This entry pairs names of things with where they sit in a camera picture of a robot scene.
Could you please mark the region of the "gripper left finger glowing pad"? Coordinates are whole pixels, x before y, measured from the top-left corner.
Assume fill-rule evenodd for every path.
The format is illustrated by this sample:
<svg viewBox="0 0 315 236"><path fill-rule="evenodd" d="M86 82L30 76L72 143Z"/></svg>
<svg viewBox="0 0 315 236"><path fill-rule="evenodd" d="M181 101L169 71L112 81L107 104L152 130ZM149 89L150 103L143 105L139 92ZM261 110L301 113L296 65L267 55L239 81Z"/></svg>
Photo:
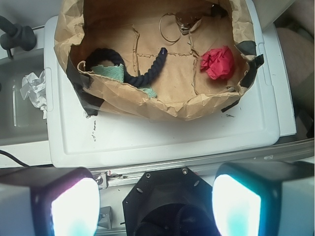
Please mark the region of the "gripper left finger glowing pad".
<svg viewBox="0 0 315 236"><path fill-rule="evenodd" d="M100 193L83 167L18 167L0 171L2 236L93 236Z"/></svg>

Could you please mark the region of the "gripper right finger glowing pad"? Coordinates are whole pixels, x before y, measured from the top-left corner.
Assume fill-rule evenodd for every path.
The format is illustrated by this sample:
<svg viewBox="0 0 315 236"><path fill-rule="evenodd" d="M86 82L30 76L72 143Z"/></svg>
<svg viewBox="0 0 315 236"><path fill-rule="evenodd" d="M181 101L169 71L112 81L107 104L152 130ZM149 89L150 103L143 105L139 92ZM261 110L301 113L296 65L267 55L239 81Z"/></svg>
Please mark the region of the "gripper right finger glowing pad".
<svg viewBox="0 0 315 236"><path fill-rule="evenodd" d="M226 162L212 206L223 236L313 236L315 166L306 161Z"/></svg>

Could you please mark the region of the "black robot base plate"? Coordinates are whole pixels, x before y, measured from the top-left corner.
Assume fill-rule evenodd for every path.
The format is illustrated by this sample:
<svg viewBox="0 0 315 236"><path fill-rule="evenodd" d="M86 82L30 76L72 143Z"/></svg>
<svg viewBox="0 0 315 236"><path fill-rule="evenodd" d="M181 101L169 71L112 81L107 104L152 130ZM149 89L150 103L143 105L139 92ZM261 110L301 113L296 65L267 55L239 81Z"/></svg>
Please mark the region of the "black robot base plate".
<svg viewBox="0 0 315 236"><path fill-rule="evenodd" d="M123 200L127 235L220 235L212 190L187 167L145 172Z"/></svg>

